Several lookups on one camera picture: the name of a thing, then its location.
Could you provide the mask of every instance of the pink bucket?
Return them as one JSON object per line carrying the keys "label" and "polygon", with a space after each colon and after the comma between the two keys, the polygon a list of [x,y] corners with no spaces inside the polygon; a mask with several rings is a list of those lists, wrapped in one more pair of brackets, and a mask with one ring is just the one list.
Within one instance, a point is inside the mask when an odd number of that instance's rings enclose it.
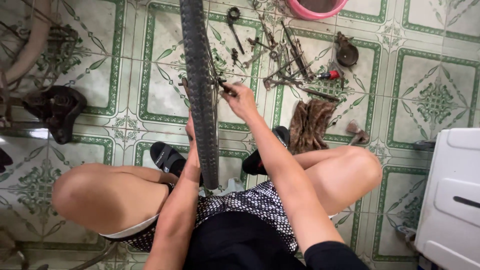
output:
{"label": "pink bucket", "polygon": [[309,20],[309,21],[332,17],[333,15],[339,13],[340,10],[342,10],[342,8],[347,3],[347,0],[331,0],[331,1],[335,3],[333,4],[331,11],[326,13],[316,13],[300,5],[298,0],[286,0],[287,5],[290,7],[290,10],[292,11],[293,15],[299,17],[300,19]]}

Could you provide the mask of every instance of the white appliance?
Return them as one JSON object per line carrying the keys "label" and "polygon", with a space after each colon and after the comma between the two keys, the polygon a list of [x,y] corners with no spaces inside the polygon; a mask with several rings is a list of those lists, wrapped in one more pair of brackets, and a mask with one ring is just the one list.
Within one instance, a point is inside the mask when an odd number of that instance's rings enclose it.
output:
{"label": "white appliance", "polygon": [[448,270],[480,270],[480,128],[437,136],[415,247]]}

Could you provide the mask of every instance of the black shirt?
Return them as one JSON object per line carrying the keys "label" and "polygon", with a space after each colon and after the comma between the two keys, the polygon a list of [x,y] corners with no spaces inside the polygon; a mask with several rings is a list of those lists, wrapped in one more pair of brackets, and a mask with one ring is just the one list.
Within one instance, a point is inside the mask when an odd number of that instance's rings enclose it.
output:
{"label": "black shirt", "polygon": [[345,244],[323,242],[308,248],[304,266],[276,230],[255,215],[225,212],[210,217],[190,240],[185,270],[367,270]]}

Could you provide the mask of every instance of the thigh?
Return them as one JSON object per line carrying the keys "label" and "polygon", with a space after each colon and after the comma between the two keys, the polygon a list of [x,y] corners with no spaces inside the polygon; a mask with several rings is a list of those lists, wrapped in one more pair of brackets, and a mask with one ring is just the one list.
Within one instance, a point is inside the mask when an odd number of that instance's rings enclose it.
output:
{"label": "thigh", "polygon": [[382,169],[378,159],[360,147],[341,147],[338,153],[331,149],[329,155],[305,172],[327,214],[335,215],[373,190],[382,180]]}
{"label": "thigh", "polygon": [[54,184],[52,204],[63,217],[101,234],[118,233],[160,212],[168,187],[117,167],[85,164]]}

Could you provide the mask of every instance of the person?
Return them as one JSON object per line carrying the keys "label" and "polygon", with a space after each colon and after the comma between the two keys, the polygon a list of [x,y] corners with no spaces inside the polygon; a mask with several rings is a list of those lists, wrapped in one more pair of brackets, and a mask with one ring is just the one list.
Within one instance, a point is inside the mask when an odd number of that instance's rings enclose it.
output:
{"label": "person", "polygon": [[[368,269],[344,244],[329,215],[380,183],[378,159],[350,146],[292,156],[257,112],[252,90],[240,83],[224,88],[229,93],[221,95],[257,142],[261,160],[250,170],[265,171],[269,181],[224,196],[199,196],[190,113],[186,160],[164,143],[152,146],[154,162],[169,173],[103,164],[74,167],[54,184],[55,210],[110,241],[150,252],[145,269]],[[294,256],[298,248],[306,266]]]}

